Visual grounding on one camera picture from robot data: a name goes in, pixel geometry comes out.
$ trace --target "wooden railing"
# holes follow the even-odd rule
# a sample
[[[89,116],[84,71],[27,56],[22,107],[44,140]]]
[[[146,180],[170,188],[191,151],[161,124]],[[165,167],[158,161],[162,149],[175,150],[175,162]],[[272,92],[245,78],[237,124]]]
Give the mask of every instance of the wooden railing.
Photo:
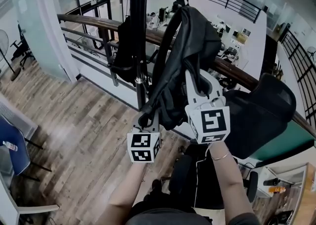
[[[69,21],[79,24],[85,24],[90,26],[98,27],[102,30],[118,31],[118,26],[121,24],[119,21],[109,20],[97,17],[88,17],[80,15],[68,15],[58,14],[60,21]],[[156,32],[152,30],[146,30],[146,41],[160,45],[163,38],[163,32]],[[258,80],[253,78],[251,75],[237,68],[236,66],[224,61],[223,59],[216,57],[211,68],[218,73],[232,79],[246,89],[252,91],[258,85]],[[309,132],[314,138],[316,138],[316,131],[308,124],[308,122],[298,113],[295,112],[293,120],[300,125],[303,129]]]

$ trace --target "black pants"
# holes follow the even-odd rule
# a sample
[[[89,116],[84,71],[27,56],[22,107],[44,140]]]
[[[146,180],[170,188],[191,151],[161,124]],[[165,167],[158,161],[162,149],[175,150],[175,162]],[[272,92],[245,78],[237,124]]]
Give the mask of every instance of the black pants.
[[[172,208],[186,213],[196,213],[192,207],[183,205],[176,196],[171,196],[161,191],[152,191],[145,196],[144,201],[132,207],[128,219],[144,211],[157,208]]]

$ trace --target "green mat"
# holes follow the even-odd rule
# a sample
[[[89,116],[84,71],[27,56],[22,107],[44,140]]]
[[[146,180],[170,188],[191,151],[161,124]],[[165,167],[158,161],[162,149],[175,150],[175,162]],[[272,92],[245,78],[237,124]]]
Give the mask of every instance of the green mat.
[[[310,140],[314,140],[314,137],[292,120],[282,134],[262,146],[250,157],[265,161],[291,151]]]

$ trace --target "blue chair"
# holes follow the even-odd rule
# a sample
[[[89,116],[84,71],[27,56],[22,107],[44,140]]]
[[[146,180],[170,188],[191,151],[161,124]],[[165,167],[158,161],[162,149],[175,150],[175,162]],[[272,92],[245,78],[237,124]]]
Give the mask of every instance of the blue chair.
[[[23,174],[23,172],[30,164],[37,166],[48,172],[51,172],[50,169],[38,165],[30,160],[25,142],[28,142],[39,149],[43,148],[31,142],[30,140],[24,138],[23,133],[14,125],[12,125],[3,115],[0,114],[0,146],[3,145],[3,141],[8,141],[18,147],[17,151],[13,151],[11,149],[9,150],[10,159],[12,162],[13,171],[15,175],[21,175],[25,178],[39,182],[39,179]]]

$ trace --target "shoe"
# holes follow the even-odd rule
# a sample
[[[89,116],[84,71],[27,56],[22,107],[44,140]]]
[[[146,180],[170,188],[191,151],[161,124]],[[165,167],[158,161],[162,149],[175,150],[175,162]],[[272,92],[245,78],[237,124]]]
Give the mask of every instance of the shoe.
[[[152,183],[152,191],[154,192],[161,192],[162,191],[162,185],[160,180],[154,180]]]

